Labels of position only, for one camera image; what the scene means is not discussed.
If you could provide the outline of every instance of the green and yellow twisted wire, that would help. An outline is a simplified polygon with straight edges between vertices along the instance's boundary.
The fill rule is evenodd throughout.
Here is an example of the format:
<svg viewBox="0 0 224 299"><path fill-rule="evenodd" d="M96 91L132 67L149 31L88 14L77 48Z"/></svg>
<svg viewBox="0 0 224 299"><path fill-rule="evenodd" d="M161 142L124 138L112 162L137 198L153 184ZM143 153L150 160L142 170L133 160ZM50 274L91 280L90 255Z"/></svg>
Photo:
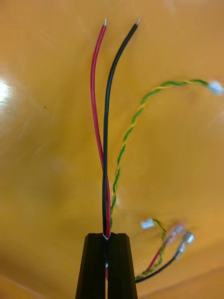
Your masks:
<svg viewBox="0 0 224 299"><path fill-rule="evenodd" d="M165 230L165 228L163 227L163 224L159 220L153 219L153 221L156 222L162 230L162 236L161 236L162 246L161 246L161 250L159 252L158 262L156 262L149 270L143 271L142 274L137 275L135 277L135 280L138 280L138 279L154 272L162 264L162 256L164 255L164 251L165 251L165 247L166 247L165 241L166 241L167 231Z"/></svg>
<svg viewBox="0 0 224 299"><path fill-rule="evenodd" d="M203 86L206 86L206 87L208 87L208 85L209 85L207 82L205 82L203 80L200 80L200 79L180 80L179 82L167 81L167 82L163 83L162 85L152 89L147 95L144 96L144 98L141 101L139 109L137 110L136 114L133 116L132 124L129 127L127 133L125 134L125 137L123 139L123 143L122 143L121 148L120 148L120 154L119 154L119 157L118 157L118 165L117 165L117 168L116 168L116 171L115 171L115 180L114 180L114 183L113 183L113 196L112 196L112 205L111 205L111 227L112 227L112 213L113 213L114 206L116 204L116 199L117 199L121 158L124 154L128 137L130 136L132 130L134 129L134 126L136 125L137 118L142 113L144 108L147 106L147 104L149 102L149 97L151 95L156 94L156 93L160 92L163 89L171 88L173 86L182 86L182 85L186 85L186 84L203 85Z"/></svg>

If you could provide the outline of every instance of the exposed copper wire tip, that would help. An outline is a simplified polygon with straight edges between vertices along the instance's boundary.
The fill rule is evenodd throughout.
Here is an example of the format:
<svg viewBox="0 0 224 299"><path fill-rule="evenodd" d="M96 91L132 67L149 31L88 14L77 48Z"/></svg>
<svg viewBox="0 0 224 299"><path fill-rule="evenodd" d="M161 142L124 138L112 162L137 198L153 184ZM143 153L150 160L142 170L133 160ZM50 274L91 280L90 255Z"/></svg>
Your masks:
<svg viewBox="0 0 224 299"><path fill-rule="evenodd" d="M138 25L138 24L140 23L140 21L141 21L141 18L139 18L139 19L137 20L136 25Z"/></svg>

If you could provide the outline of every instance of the white connector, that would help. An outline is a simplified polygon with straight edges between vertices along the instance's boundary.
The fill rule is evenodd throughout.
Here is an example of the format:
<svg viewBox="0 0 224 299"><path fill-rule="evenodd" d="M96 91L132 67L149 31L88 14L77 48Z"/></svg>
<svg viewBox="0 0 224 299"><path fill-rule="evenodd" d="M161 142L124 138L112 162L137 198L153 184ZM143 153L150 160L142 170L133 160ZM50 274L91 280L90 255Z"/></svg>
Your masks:
<svg viewBox="0 0 224 299"><path fill-rule="evenodd" d="M195 236L190 232L186 231L182 236L182 242L177 248L176 257L178 258L186 249L186 247L191 244L195 239Z"/></svg>
<svg viewBox="0 0 224 299"><path fill-rule="evenodd" d="M211 90L212 93L221 96L223 93L223 87L218 81L211 81L209 83L209 89Z"/></svg>
<svg viewBox="0 0 224 299"><path fill-rule="evenodd" d="M141 227L143 229L152 228L153 226L154 226L154 221L152 220L152 218L141 222Z"/></svg>

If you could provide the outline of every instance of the black wire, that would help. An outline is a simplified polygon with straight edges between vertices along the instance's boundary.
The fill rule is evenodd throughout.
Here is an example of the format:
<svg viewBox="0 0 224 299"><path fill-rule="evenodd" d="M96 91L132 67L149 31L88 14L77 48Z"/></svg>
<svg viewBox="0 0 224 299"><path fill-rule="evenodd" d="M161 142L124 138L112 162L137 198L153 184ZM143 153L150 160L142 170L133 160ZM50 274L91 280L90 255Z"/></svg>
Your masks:
<svg viewBox="0 0 224 299"><path fill-rule="evenodd" d="M138 283L140 283L140 282L143 282L143 281L145 281L145 280L147 280L147 279L150 279L150 278L152 278L153 276L159 274L160 272L162 272L163 270L165 270L168 266L170 266L170 264L173 263L173 262L175 261L175 259L177 258L178 255L179 255L179 252L177 252L177 253L171 258L171 260L170 260L168 263L166 263L164 266L162 266L160 269L158 269L157 271L153 272L152 274L150 274L150 275L148 275L148 276L145 276L145 277L143 277L143 278L137 279L137 280L135 281L135 283L138 284Z"/></svg>
<svg viewBox="0 0 224 299"><path fill-rule="evenodd" d="M123 41L122 45L120 46L120 48L117 52L117 55L113 61L113 64L112 64L112 67L110 70L110 74L109 74L109 78L107 81L107 86L106 86L105 111L104 111L104 167L103 167L103 191L102 191L102 193L103 193L102 194L102 209L103 209L103 232L104 232L104 235L106 232L107 138L108 138L108 114L109 114L111 85L112 85L114 71L118 64L120 56L137 28L138 28L138 25L134 24L134 26L132 27L132 29L130 30L128 35L126 36L125 40Z"/></svg>

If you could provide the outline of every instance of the wire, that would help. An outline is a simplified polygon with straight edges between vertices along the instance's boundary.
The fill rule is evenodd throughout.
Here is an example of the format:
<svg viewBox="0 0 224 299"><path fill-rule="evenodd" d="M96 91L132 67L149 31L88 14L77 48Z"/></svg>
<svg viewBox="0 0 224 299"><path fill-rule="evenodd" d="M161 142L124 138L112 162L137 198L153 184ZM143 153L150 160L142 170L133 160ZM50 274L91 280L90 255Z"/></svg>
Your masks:
<svg viewBox="0 0 224 299"><path fill-rule="evenodd" d="M101 165L104 165L104 154L102 143L100 140L100 133L99 133L99 123L98 123L98 116L97 116L97 105L96 105L96 95L95 95L95 73L96 73L96 65L97 65L97 57L100 49L100 45L104 38L104 34L106 31L106 23L105 20L104 25L101 28L99 33L99 37L97 39L97 43L95 46L95 50L92 56L92 63L91 63L91 73L90 73L90 92L91 92L91 105L92 105L92 114L93 114L93 122L95 128L95 134L97 139L97 146L100 156ZM104 235L109 238L110 237L110 219L111 219L111 200L110 200L110 188L109 188L109 181L108 177L106 178L106 224L104 223Z"/></svg>
<svg viewBox="0 0 224 299"><path fill-rule="evenodd" d="M152 278L153 276L159 274L160 272L162 272L163 270L165 270L168 266L170 266L170 265L177 259L178 255L179 255L179 252L177 252L177 253L171 258L171 260L170 260L168 263L166 263L164 266L162 266L160 269L158 269L157 271L153 272L153 273L150 274L150 275L147 275L147 276L141 277L141 278L139 278L139 279L136 279L136 280L135 280L135 283L138 284L138 283L140 283L140 282L143 282L143 281L145 281L145 280L147 280L147 279L150 279L150 278Z"/></svg>
<svg viewBox="0 0 224 299"><path fill-rule="evenodd" d="M167 234L167 238L165 240L165 247L167 245L169 245L178 235L179 233L183 230L183 226L182 224L178 223L178 225L175 225L171 231ZM155 264L155 261L157 260L158 256L160 255L160 253L162 252L163 247L161 246L160 249L156 252L154 258L152 259L151 263L149 264L148 268L146 269L145 273L148 272L148 274L150 273L149 270L153 269L155 270L155 268L157 267L153 267L153 265Z"/></svg>
<svg viewBox="0 0 224 299"><path fill-rule="evenodd" d="M120 148L120 154L118 157L118 165L115 171L115 180L113 183L113 196L112 196L112 205L111 205L111 216L114 210L114 206L116 204L116 199L117 199L117 192L118 192L118 181L119 181L119 176L120 176L120 163L121 163L121 158L124 154L125 148L126 148L126 143L128 140L128 137L130 136L130 133L132 132L134 126L136 125L137 122L137 118L138 116L142 113L142 111L144 110L144 108L147 106L148 101L149 101L149 97L155 93L160 92L163 89L167 89L167 88L171 88L173 86L182 86L182 85L186 85L186 84L195 84L195 85L204 85L206 87L209 86L209 84L203 80L200 79L193 79L193 80L181 80L180 82L174 82L174 81L167 81L165 83L163 83L162 85L152 89L147 95L144 96L144 98L141 101L140 107L137 110L136 114L134 115L134 117L132 118L132 124L129 127L127 133L125 134L125 137L123 139L123 143L121 145Z"/></svg>
<svg viewBox="0 0 224 299"><path fill-rule="evenodd" d="M145 271L143 271L142 274L136 276L135 279L139 279L139 278L143 277L144 275L148 275L148 274L152 273L154 270L156 270L162 264L162 256L164 255L164 251L165 251L165 247L166 247L166 240L168 243L168 239L166 239L167 231L165 230L165 228L163 227L163 224L159 220L157 220L157 219L152 219L152 220L153 220L153 222L156 222L162 230L162 236L161 236L162 246L157 251L155 257L153 258L153 260L150 263L150 266Z"/></svg>
<svg viewBox="0 0 224 299"><path fill-rule="evenodd" d="M102 210L103 210L103 223L105 223L106 219L106 177L107 177L107 142L108 142L108 116L109 116L109 103L110 103L110 93L111 93L111 86L112 86L112 79L114 75L115 68L118 64L120 56L124 51L125 47L127 46L129 40L131 39L132 35L138 28L138 24L140 19L138 19L137 23L133 25L132 29L126 36L125 40L123 41L122 45L120 46L116 57L112 63L112 67L110 70L110 74L107 81L106 86L106 94L105 94L105 111L104 111L104 166L103 166L103 183L102 183Z"/></svg>

